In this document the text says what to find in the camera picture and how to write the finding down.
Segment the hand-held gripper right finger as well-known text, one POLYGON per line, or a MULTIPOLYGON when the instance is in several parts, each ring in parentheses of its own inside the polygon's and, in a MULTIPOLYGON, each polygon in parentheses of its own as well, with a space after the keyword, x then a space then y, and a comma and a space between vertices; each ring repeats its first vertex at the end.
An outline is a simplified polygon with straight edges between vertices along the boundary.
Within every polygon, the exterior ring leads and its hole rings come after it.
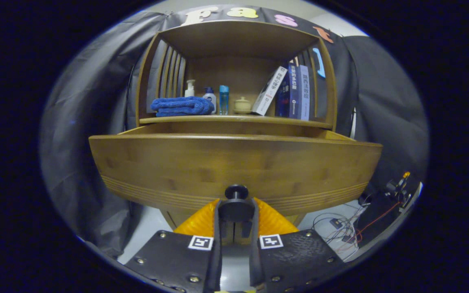
POLYGON ((250 284, 256 291, 314 291, 345 271, 345 263, 313 229, 298 230, 253 198, 250 284))

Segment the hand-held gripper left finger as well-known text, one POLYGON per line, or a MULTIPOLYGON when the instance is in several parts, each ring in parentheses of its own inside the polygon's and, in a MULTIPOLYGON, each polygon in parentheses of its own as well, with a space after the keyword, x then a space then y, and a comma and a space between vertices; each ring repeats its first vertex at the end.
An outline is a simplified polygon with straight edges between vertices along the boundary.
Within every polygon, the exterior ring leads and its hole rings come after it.
POLYGON ((155 230, 125 263, 153 293, 214 293, 220 288, 222 248, 219 200, 177 229, 155 230))

